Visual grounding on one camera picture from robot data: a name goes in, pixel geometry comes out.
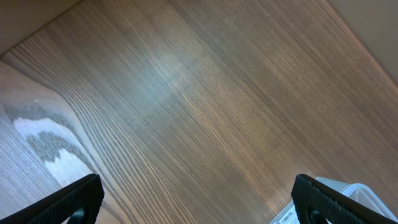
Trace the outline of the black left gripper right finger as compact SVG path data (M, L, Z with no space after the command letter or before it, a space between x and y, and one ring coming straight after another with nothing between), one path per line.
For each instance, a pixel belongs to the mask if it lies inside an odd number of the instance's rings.
M307 174L299 174L291 191L301 224L396 224L364 205L344 196Z

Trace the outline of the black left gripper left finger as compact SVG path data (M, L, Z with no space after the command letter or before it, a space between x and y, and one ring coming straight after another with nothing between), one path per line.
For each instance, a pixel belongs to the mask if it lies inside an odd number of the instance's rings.
M104 199L98 174L88 174L1 223L95 223Z

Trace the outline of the clear plastic container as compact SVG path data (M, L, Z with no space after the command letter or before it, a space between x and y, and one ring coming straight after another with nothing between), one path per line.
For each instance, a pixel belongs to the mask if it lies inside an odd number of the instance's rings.
M333 190L343 194L355 202L364 205L374 212L385 216L395 222L397 217L388 209L384 202L367 186L360 183L349 184L326 177L317 177L317 181L327 185ZM299 220L293 201L290 201L282 211L270 222L270 224L298 224Z

